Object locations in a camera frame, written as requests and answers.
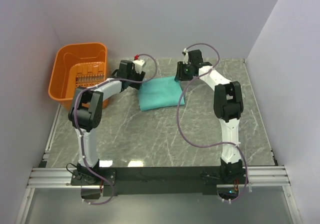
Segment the teal t shirt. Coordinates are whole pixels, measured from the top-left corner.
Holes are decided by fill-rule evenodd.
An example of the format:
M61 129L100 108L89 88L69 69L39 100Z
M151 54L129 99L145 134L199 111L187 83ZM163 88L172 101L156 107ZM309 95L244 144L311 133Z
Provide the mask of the teal t shirt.
M182 92L180 82L174 76L154 78L143 83L138 90L139 108L143 112L176 107Z

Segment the orange plastic basket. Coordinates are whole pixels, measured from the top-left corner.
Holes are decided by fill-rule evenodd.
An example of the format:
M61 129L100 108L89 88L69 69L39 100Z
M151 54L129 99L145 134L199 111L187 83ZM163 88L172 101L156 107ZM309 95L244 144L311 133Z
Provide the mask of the orange plastic basket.
M56 54L48 94L69 110L76 88L97 85L109 75L108 49L104 44L69 44Z

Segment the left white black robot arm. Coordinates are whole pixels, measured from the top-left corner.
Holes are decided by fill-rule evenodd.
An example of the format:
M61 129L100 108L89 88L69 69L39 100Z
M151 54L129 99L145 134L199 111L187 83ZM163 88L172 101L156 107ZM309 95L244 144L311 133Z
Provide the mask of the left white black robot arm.
M94 167L99 165L96 128L102 119L103 103L128 87L138 90L146 75L145 66L146 62L142 59L121 60L118 69L105 81L90 87L79 86L75 89L68 119L72 122L77 134L78 165L86 167L82 173L82 179L88 185L94 185L100 179L100 172Z

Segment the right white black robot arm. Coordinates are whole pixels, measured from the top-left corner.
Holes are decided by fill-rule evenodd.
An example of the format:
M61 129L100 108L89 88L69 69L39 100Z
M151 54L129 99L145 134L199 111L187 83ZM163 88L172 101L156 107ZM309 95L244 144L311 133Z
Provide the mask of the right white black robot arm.
M200 79L214 92L213 111L221 127L222 154L219 178L226 184L245 174L238 149L239 124L244 110L241 85L220 74L213 65L204 61L199 49L183 50L184 59L177 63L175 81Z

